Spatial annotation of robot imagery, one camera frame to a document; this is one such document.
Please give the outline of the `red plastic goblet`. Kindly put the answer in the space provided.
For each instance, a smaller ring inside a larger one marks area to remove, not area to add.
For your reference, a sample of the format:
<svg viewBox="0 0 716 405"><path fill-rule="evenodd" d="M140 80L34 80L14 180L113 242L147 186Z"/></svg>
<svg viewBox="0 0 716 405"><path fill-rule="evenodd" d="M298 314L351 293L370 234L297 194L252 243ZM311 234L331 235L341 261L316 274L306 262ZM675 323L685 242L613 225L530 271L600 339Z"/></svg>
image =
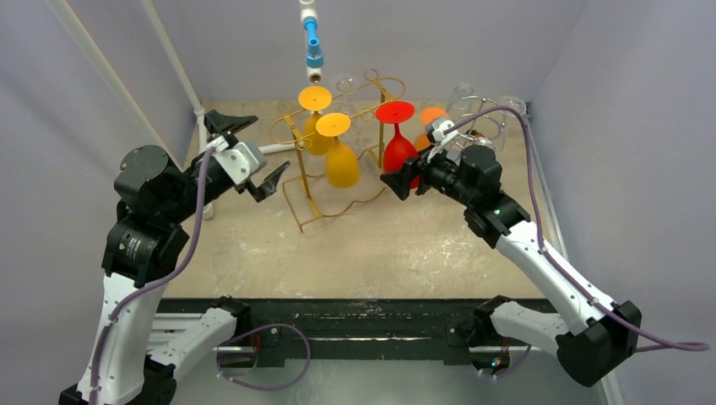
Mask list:
<svg viewBox="0 0 716 405"><path fill-rule="evenodd" d="M376 110L376 118L384 124L393 125L393 137L384 149L382 176L401 170L408 158L417 158L419 153L414 144L400 131L400 124L415 114L415 107L404 100L393 100Z"/></svg>

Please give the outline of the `orange plastic goblet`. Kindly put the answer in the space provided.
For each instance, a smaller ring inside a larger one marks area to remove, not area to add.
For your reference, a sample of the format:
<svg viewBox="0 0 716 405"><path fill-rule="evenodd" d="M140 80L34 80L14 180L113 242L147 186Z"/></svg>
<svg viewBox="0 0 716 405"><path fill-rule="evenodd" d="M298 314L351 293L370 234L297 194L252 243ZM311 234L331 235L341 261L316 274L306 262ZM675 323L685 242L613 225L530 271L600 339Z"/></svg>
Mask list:
<svg viewBox="0 0 716 405"><path fill-rule="evenodd" d="M443 108L436 107L436 106L429 106L421 111L420 122L422 123L423 126L426 126L439 117L446 117L447 119L450 118L449 114ZM420 152L421 150L428 148L431 145L431 143L430 143L430 140L428 139L428 137L426 136L426 133L423 132L415 139L415 141L413 142L413 145L416 148L416 150L418 152Z"/></svg>

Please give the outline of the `yellow plastic goblet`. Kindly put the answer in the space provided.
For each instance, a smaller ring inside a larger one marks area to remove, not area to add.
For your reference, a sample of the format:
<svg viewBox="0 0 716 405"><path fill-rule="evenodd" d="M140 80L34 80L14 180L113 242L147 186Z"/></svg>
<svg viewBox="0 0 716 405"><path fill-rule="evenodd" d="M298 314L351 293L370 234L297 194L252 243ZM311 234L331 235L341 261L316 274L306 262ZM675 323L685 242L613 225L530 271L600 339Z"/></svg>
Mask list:
<svg viewBox="0 0 716 405"><path fill-rule="evenodd" d="M318 85L308 86L298 95L299 105L309 112L303 127L303 142L304 149L311 155L326 154L333 143L331 137L326 137L317 130L317 123L323 118L322 110L329 107L332 100L331 93Z"/></svg>
<svg viewBox="0 0 716 405"><path fill-rule="evenodd" d="M354 151L340 140L351 126L351 119L334 112L323 116L317 123L317 130L333 143L326 153L325 174L328 183L338 189L354 186L361 178L361 169Z"/></svg>

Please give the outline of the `patterned clear goblet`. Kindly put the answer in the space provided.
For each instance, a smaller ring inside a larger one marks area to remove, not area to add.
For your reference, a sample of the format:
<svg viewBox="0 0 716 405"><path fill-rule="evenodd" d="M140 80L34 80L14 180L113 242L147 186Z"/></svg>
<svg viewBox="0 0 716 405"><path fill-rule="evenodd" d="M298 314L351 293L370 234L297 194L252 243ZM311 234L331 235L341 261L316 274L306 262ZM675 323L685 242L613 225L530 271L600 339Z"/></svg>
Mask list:
<svg viewBox="0 0 716 405"><path fill-rule="evenodd" d="M446 112L454 122L472 110L474 89L470 84L461 82L456 85L448 99Z"/></svg>

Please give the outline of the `gold wire glass rack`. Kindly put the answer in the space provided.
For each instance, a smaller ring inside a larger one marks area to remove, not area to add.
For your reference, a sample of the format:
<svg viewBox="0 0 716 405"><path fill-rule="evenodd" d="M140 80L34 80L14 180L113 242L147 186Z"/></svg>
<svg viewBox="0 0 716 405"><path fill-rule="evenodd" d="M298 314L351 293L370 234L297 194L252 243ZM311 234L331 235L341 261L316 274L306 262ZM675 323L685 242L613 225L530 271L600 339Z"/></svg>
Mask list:
<svg viewBox="0 0 716 405"><path fill-rule="evenodd" d="M377 110L402 100L406 89L402 79L371 69L361 79L348 74L329 87L312 83L298 94L294 105L286 102L276 106L269 137L275 145L296 154L299 174L282 181L281 191L301 233L309 224L339 218L355 205L371 203L383 194L380 189L371 197L354 199L342 210L329 213L319 207L312 186L320 181L336 190L358 185L364 158L376 169L383 168L386 122L378 123L377 143L359 153L344 141L344 136L359 122L376 120Z"/></svg>

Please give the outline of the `round clear wine glass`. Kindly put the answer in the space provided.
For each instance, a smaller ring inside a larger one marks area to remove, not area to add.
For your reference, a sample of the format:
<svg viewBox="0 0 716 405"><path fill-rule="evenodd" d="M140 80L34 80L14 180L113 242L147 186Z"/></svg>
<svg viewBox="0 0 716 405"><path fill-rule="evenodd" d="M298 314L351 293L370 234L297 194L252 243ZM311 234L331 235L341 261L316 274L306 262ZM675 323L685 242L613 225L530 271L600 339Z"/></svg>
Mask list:
<svg viewBox="0 0 716 405"><path fill-rule="evenodd" d="M358 79L353 73L338 73L331 80L330 89L334 92L332 108L347 116L353 116L356 109L350 101L353 92L358 88Z"/></svg>

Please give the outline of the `clear champagne flute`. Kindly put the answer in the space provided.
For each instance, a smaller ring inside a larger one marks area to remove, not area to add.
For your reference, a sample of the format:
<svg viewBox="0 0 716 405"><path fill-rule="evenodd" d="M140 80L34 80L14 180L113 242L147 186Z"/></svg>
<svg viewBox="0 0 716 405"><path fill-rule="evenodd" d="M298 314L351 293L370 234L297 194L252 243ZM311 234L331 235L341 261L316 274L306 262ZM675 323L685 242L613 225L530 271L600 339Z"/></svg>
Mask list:
<svg viewBox="0 0 716 405"><path fill-rule="evenodd" d="M516 96L506 95L499 99L498 104L500 106L510 109L510 111L503 110L502 114L505 117L517 119L518 116L523 119L527 119L529 116L528 103Z"/></svg>

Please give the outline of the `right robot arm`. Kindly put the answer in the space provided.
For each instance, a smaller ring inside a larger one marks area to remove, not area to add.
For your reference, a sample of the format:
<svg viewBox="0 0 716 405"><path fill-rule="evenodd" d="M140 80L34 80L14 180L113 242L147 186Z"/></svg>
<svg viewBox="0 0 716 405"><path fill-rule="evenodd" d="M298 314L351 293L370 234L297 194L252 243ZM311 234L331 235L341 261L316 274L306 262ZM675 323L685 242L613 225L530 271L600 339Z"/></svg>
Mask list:
<svg viewBox="0 0 716 405"><path fill-rule="evenodd" d="M469 229L527 275L554 308L543 313L505 297L489 300L475 312L480 341L516 338L555 356L586 387L635 354L638 336L631 328L640 326L642 312L630 300L616 302L553 252L527 211L502 190L493 150L470 146L457 161L429 153L408 158L381 181L401 200L435 189L464 205Z"/></svg>

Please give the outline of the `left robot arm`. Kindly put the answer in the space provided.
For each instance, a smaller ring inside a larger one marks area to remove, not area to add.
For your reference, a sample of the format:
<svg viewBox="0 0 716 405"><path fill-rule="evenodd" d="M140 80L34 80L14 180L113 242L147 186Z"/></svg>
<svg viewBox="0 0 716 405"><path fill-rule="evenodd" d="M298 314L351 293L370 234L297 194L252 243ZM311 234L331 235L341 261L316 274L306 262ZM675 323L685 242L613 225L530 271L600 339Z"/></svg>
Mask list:
<svg viewBox="0 0 716 405"><path fill-rule="evenodd" d="M102 257L104 298L94 348L80 381L60 393L61 404L168 404L179 382L216 346L240 345L252 333L247 304L220 297L170 342L149 350L149 338L167 284L191 261L204 208L228 191L261 202L273 195L285 167L255 184L267 160L237 133L257 118L210 111L207 148L186 169L159 146L145 145L121 162L114 188L117 221Z"/></svg>

